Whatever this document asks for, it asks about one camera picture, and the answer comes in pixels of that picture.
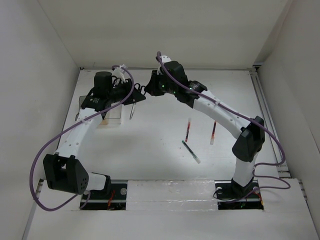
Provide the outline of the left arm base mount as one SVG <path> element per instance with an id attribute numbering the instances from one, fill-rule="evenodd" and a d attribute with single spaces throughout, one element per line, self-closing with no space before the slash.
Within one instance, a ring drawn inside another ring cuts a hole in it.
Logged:
<path id="1" fill-rule="evenodd" d="M 83 194 L 79 208 L 86 211 L 124 211 L 127 205 L 128 181 L 112 180 L 110 192 L 92 190 L 90 197 Z"/>

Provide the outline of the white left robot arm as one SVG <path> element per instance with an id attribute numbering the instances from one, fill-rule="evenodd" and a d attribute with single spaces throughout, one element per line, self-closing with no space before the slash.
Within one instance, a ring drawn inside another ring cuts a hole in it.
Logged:
<path id="1" fill-rule="evenodd" d="M 111 107 L 145 100 L 146 97 L 134 87 L 132 79 L 125 78 L 125 72 L 122 66 L 111 72 L 96 72 L 94 86 L 79 107 L 77 126 L 70 130 L 54 154 L 47 154 L 43 159 L 49 189 L 77 195 L 94 191 L 103 199 L 111 194 L 110 176 L 88 172 L 81 160 L 86 144 Z"/>

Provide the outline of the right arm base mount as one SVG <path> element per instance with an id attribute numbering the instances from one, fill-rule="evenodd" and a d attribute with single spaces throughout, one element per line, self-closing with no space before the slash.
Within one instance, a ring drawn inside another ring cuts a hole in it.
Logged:
<path id="1" fill-rule="evenodd" d="M 263 210 L 264 205 L 259 192 L 250 193 L 258 188 L 257 180 L 253 180 L 244 192 L 232 188 L 231 180 L 216 181 L 213 197 L 217 200 L 218 210 Z"/>

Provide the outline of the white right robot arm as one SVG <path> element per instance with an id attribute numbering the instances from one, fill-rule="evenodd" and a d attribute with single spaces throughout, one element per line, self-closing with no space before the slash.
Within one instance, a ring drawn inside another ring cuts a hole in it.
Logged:
<path id="1" fill-rule="evenodd" d="M 161 56 L 157 61 L 160 67 L 152 71 L 145 91 L 151 96 L 174 95 L 179 102 L 207 115 L 231 133 L 236 139 L 232 147 L 236 164 L 230 188 L 235 196 L 243 197 L 249 192 L 256 158 L 265 142 L 261 129 L 264 120 L 259 116 L 240 117 L 229 106 L 222 107 L 221 101 L 205 85 L 188 80 L 183 66 L 168 56 Z"/>

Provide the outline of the clear plastic bin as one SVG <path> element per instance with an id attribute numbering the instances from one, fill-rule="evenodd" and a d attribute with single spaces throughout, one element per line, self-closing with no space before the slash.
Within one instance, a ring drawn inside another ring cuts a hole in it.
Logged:
<path id="1" fill-rule="evenodd" d="M 104 119 L 100 123 L 100 126 L 113 127 L 121 124 L 122 124 L 122 105 L 119 105 L 106 113 Z"/>

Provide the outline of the green pen refill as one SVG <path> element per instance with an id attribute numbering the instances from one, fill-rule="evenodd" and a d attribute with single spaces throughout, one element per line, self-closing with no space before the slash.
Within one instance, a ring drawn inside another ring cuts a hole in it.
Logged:
<path id="1" fill-rule="evenodd" d="M 185 148 L 189 151 L 189 153 L 191 154 L 191 156 L 193 157 L 193 159 L 198 163 L 200 164 L 201 163 L 201 160 L 198 158 L 198 156 L 194 153 L 194 151 L 188 146 L 188 144 L 182 140 L 181 141 L 182 144 L 185 146 Z"/>

